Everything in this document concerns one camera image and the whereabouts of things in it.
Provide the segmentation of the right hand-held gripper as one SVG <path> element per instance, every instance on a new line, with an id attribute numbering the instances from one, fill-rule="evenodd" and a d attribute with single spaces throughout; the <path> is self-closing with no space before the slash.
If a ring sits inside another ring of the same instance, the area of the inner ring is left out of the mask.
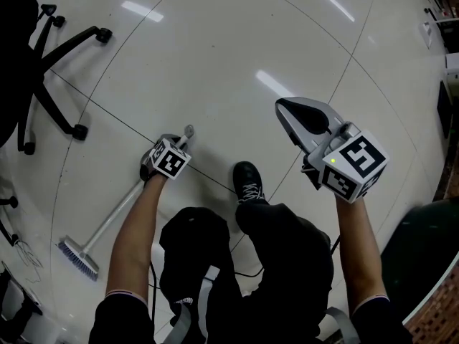
<path id="1" fill-rule="evenodd" d="M 275 114 L 293 144 L 305 155 L 302 172 L 316 188 L 322 186 L 352 204 L 364 197 L 379 180 L 389 156 L 368 130 L 353 123 L 339 125 L 340 117 L 326 103 L 306 97 L 284 97 L 275 102 Z M 313 135 L 325 134 L 321 143 Z"/>

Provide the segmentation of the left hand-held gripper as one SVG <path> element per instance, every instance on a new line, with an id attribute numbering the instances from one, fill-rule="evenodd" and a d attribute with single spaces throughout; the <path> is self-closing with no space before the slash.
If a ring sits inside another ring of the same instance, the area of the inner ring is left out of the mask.
<path id="1" fill-rule="evenodd" d="M 149 181 L 156 174 L 172 180 L 184 170 L 191 156 L 186 152 L 189 137 L 162 134 L 157 144 L 141 160 L 140 178 Z"/>

